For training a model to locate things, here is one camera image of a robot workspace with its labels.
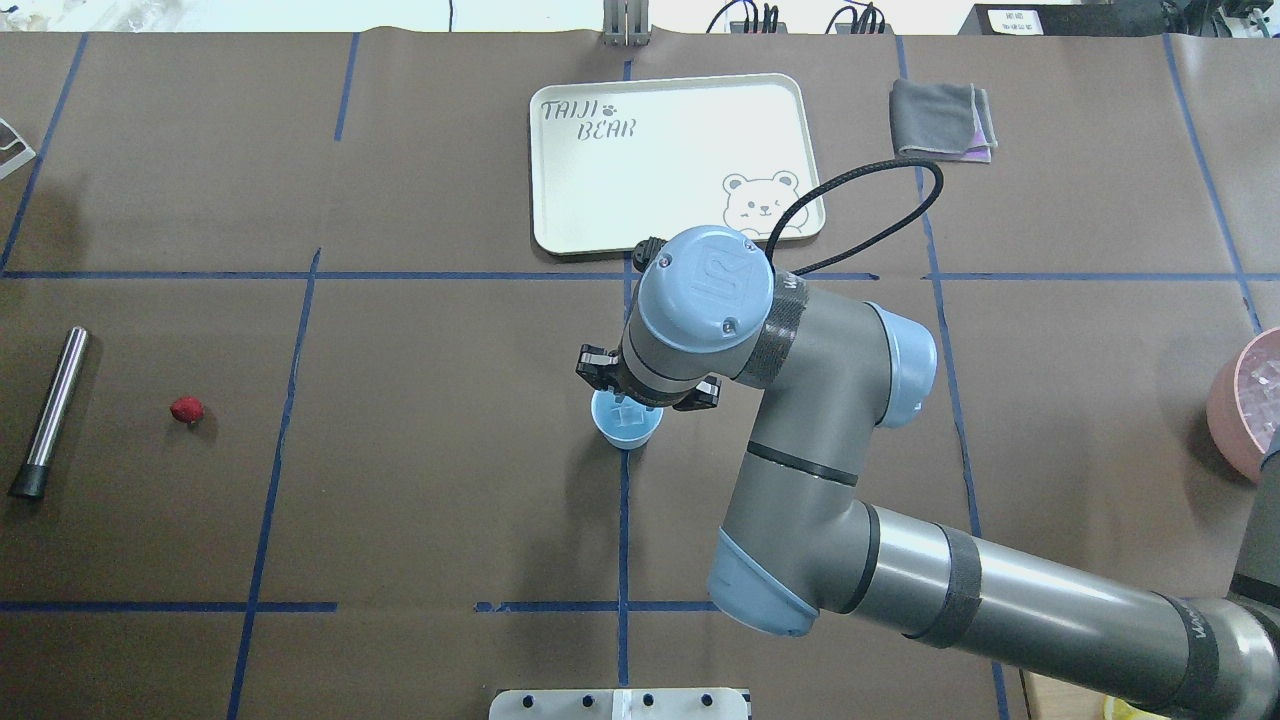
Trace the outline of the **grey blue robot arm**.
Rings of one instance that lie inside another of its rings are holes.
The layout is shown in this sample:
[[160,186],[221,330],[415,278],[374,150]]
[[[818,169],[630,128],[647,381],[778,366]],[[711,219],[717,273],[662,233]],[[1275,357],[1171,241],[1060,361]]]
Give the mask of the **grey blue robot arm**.
[[707,583],[721,612],[773,635],[855,615],[1165,717],[1277,716],[1276,448],[1229,592],[1139,591],[859,500],[873,432],[934,384],[923,325],[814,290],[723,225],[645,240],[632,261],[620,345],[584,345],[577,374],[676,411],[713,409],[722,379],[763,393]]

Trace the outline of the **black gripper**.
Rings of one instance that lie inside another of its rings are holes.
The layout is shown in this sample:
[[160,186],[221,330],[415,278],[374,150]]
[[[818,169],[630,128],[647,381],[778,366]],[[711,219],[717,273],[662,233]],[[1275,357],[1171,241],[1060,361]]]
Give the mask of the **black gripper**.
[[678,413],[709,410],[719,405],[721,383],[707,375],[694,386],[664,389],[644,382],[620,350],[582,345],[575,372],[596,391],[622,395],[645,407],[672,407]]

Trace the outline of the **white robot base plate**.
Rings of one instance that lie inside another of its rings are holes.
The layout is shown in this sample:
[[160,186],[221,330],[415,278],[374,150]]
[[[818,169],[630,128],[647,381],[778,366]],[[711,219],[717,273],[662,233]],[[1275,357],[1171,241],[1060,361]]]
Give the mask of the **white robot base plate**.
[[751,719],[748,691],[728,687],[512,689],[489,719]]

